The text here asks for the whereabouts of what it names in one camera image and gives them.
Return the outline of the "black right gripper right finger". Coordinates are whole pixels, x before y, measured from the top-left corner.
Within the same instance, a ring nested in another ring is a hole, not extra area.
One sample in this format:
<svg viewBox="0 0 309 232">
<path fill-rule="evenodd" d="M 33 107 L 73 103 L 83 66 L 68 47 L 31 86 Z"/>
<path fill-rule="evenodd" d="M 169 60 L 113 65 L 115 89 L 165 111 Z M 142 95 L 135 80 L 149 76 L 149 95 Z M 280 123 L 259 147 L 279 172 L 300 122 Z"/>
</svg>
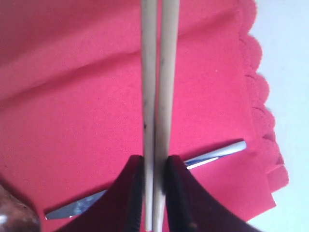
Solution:
<svg viewBox="0 0 309 232">
<path fill-rule="evenodd" d="M 170 156 L 166 161 L 164 189 L 171 232 L 259 231 L 212 197 L 179 156 Z"/>
</svg>

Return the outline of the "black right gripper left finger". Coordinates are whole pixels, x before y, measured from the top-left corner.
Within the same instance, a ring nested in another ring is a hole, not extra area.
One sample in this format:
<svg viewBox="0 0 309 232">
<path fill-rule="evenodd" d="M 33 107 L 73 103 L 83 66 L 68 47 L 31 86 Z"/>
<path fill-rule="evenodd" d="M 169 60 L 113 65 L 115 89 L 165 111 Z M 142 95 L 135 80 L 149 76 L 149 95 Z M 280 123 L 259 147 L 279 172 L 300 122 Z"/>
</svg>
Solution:
<svg viewBox="0 0 309 232">
<path fill-rule="evenodd" d="M 59 232 L 140 231 L 144 189 L 144 158 L 130 156 L 125 167 L 89 209 L 58 229 Z"/>
</svg>

